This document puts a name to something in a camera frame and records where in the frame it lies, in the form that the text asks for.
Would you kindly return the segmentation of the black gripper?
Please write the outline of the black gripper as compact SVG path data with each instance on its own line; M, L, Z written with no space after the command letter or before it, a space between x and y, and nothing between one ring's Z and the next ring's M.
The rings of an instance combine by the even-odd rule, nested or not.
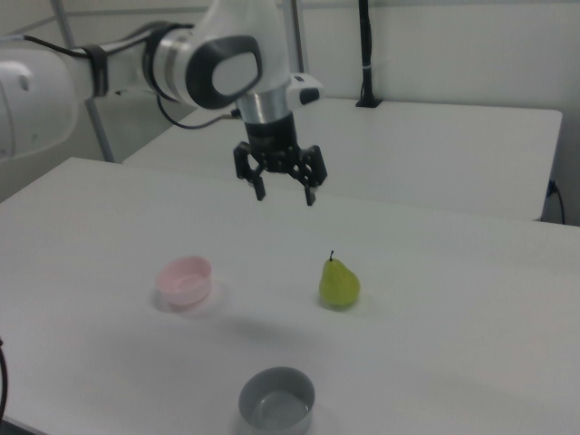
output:
M327 170L319 146L299 147L294 115L265 124L246 123L245 127L249 143L241 141L233 150L237 177L246 180L256 199L262 201L266 196L264 169L290 174L304 187L306 204L312 206Z

